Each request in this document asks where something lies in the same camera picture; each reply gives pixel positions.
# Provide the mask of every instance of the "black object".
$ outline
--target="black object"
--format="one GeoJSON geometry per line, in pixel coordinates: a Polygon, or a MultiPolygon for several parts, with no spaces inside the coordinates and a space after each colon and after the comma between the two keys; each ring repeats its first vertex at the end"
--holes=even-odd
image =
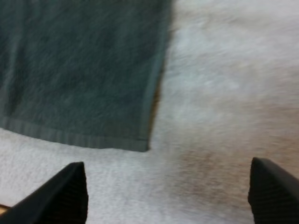
{"type": "Polygon", "coordinates": [[[252,161],[248,201],[256,224],[299,223],[299,181],[268,159],[252,161]]]}
{"type": "Polygon", "coordinates": [[[0,127],[146,151],[171,0],[0,0],[0,127]]]}
{"type": "Polygon", "coordinates": [[[84,164],[71,163],[0,216],[0,224],[84,224],[87,207],[84,164]]]}

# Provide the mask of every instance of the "towel hem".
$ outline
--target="towel hem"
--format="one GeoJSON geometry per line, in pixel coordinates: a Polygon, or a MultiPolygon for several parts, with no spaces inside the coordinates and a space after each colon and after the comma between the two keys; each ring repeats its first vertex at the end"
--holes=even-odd
{"type": "Polygon", "coordinates": [[[87,148],[117,148],[145,152],[148,141],[115,137],[101,137],[64,132],[22,120],[0,116],[0,127],[32,138],[87,148]]]}

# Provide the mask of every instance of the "white terry cloth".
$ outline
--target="white terry cloth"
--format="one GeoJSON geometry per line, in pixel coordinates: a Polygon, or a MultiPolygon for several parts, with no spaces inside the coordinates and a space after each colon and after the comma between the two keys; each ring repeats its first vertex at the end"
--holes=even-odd
{"type": "Polygon", "coordinates": [[[0,203],[84,161],[87,224],[252,224],[253,156],[299,177],[299,2],[175,0],[146,153],[0,130],[0,203]]]}

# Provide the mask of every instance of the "fabric surface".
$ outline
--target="fabric surface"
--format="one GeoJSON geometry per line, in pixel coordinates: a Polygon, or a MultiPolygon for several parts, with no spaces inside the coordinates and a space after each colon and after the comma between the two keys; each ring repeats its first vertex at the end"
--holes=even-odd
{"type": "Polygon", "coordinates": [[[146,151],[170,0],[0,0],[0,126],[146,151]]]}
{"type": "Polygon", "coordinates": [[[253,224],[253,157],[299,177],[299,3],[176,0],[150,150],[0,131],[0,203],[84,161],[87,224],[253,224]]]}

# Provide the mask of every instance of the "dark green towel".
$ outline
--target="dark green towel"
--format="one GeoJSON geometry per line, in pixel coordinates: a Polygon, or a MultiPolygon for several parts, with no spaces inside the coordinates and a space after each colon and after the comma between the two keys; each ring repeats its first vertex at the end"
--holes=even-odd
{"type": "Polygon", "coordinates": [[[170,0],[0,0],[0,126],[146,151],[170,0]]]}

